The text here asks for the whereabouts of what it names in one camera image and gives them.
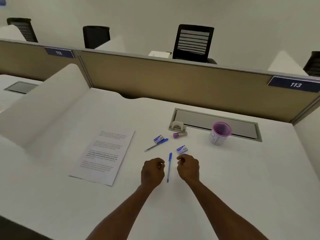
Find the black chair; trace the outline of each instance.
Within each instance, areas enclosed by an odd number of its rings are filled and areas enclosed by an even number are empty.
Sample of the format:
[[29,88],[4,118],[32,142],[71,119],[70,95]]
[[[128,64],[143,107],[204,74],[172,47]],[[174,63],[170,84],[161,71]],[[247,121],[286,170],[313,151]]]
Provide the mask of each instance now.
[[320,51],[312,51],[311,57],[303,69],[309,76],[320,77]]
[[38,43],[37,37],[31,25],[31,19],[20,18],[20,17],[10,17],[7,19],[7,24],[17,26],[17,28],[20,30],[20,32],[22,33],[26,41]]
[[95,49],[110,40],[110,28],[104,26],[83,27],[84,46],[87,49]]
[[172,58],[207,63],[213,33],[212,27],[180,24]]

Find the pen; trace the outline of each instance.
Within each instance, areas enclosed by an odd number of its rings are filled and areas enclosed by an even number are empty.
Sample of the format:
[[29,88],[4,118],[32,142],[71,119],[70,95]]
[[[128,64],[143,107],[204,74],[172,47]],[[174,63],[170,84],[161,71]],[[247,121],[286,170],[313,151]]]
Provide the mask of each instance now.
[[166,142],[166,141],[168,141],[168,140],[169,140],[168,138],[163,139],[163,140],[159,141],[157,144],[153,145],[152,147],[149,147],[148,149],[146,149],[146,150],[144,150],[144,151],[145,151],[145,152],[146,152],[146,151],[149,151],[150,149],[152,149],[152,148],[154,148],[154,147],[156,147],[156,146],[158,146],[158,145],[160,145],[160,144],[162,144],[162,143],[164,143],[164,142]]
[[169,167],[168,167],[167,183],[169,183],[170,167],[171,167],[171,158],[172,158],[172,152],[170,152],[170,154],[169,154]]

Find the dark floor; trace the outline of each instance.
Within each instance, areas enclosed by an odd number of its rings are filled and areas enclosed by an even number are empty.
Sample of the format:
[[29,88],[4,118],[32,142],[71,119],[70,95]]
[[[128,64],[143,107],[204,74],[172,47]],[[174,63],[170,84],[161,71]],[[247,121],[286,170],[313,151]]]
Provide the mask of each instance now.
[[24,226],[0,216],[0,239],[3,240],[51,240]]

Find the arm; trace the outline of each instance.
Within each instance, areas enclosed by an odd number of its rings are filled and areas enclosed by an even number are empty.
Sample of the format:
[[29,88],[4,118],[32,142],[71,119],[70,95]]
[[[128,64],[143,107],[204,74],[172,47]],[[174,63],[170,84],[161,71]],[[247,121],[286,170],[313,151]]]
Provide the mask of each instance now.
[[177,157],[178,173],[190,186],[219,240],[268,240],[257,228],[229,208],[199,180],[199,161],[182,154]]
[[142,206],[165,176],[164,163],[160,158],[146,161],[141,171],[141,185],[95,227],[87,240],[126,240]]

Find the pen holder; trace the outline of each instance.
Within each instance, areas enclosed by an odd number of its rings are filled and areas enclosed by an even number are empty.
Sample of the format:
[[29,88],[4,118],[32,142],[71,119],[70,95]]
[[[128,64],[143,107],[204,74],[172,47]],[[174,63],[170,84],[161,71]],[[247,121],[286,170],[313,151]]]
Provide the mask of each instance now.
[[225,122],[215,122],[212,125],[212,130],[209,136],[209,140],[214,145],[221,145],[228,136],[232,133],[230,125]]

